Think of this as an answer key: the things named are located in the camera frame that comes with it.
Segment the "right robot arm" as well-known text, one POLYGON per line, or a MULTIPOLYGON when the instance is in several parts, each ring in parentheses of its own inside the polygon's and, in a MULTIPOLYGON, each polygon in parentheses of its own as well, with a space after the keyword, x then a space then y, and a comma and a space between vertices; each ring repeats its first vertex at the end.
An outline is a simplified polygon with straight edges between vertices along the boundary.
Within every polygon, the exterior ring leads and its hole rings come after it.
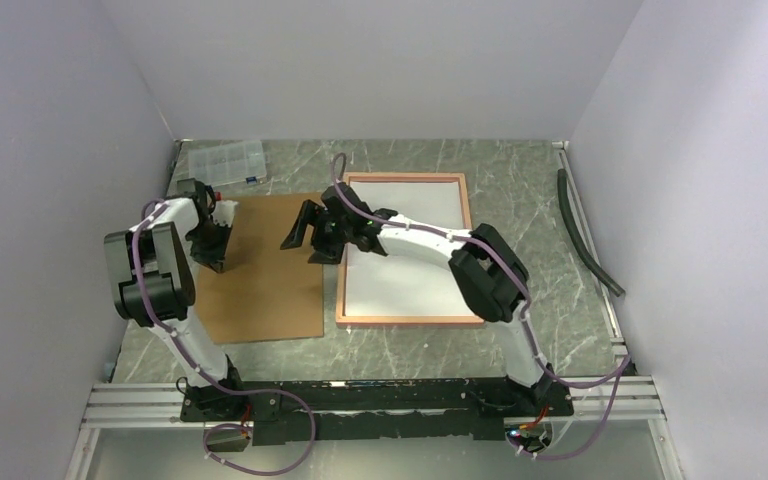
POLYGON ((305 240, 313 248, 312 264, 336 265, 353 245, 364 253, 420 260, 449 272, 465 305, 494 332, 514 409, 532 415, 550 405, 558 381, 533 331, 529 274, 495 227, 447 229, 393 209, 372 210, 339 181, 318 201, 302 203, 280 247, 295 249, 305 240))

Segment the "brown backing board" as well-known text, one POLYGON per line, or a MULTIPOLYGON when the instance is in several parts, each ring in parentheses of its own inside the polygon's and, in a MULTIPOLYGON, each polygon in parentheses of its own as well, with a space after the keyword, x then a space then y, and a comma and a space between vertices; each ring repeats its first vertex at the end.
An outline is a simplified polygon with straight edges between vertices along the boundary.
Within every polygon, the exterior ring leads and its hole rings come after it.
POLYGON ((324 334, 323 268, 310 245, 282 250, 302 203, 317 193, 241 196, 224 271, 199 271, 196 313, 214 343, 317 338, 324 334))

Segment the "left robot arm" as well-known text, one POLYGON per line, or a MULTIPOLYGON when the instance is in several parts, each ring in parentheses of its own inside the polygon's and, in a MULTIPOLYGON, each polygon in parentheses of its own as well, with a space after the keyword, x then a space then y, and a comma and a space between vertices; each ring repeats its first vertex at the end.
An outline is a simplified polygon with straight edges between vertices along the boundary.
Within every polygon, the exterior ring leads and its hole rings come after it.
POLYGON ((142 220, 109 233, 103 248, 114 307, 160 338, 185 372, 194 401, 223 420, 238 417, 246 392, 229 357, 210 338, 196 310, 196 276, 221 273, 238 204, 197 179, 152 202, 142 220))

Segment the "blue sky ocean photo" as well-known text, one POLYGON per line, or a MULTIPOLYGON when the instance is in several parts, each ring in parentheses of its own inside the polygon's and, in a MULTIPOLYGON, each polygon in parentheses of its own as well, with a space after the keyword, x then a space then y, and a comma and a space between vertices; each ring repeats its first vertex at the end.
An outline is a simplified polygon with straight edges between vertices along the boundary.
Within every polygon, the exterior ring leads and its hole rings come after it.
MULTIPOLYGON (((348 174, 345 181, 371 210, 389 208, 439 228, 470 229, 461 174, 348 174)), ((382 257, 346 246, 338 273, 337 323, 342 326, 479 326, 446 262, 382 257)))

